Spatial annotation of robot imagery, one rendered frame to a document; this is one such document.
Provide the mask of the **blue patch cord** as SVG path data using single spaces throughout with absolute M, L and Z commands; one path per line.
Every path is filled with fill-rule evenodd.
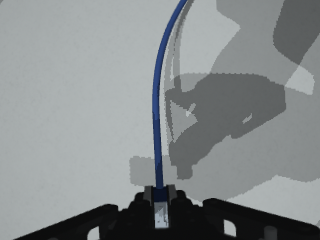
M 165 32 L 163 34 L 158 55 L 155 64 L 153 91 L 152 91 L 152 116 L 153 116 L 153 137 L 154 137 L 154 157 L 155 157 L 155 176 L 156 189 L 163 189 L 163 168 L 162 168 L 162 149 L 161 149 L 161 130 L 160 130 L 160 111 L 159 111 L 159 93 L 160 93 L 160 78 L 163 64 L 163 58 L 166 46 L 173 29 L 173 26 L 186 4 L 187 0 L 180 0 L 176 9 L 174 10 Z

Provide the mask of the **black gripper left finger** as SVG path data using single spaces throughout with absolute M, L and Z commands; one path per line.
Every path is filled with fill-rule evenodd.
M 119 233 L 155 228 L 153 186 L 145 186 L 144 192 L 135 194 L 134 200 L 122 211 L 118 211 L 115 204 L 104 204 L 13 240 L 88 240 L 88 233 L 96 227 L 99 227 L 99 239 L 102 239 Z

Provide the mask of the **network cable plug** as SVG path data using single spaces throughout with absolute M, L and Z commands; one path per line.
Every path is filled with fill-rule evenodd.
M 163 189 L 154 190 L 155 228 L 168 227 L 167 192 L 166 186 Z

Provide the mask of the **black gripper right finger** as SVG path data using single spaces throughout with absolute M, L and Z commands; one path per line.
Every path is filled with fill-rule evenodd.
M 235 225 L 236 237 L 245 240 L 320 240 L 320 228 L 310 223 L 216 198 L 204 200 L 203 206 L 193 205 L 183 190 L 175 189 L 175 184 L 166 185 L 166 192 L 168 227 L 224 233 L 227 220 Z

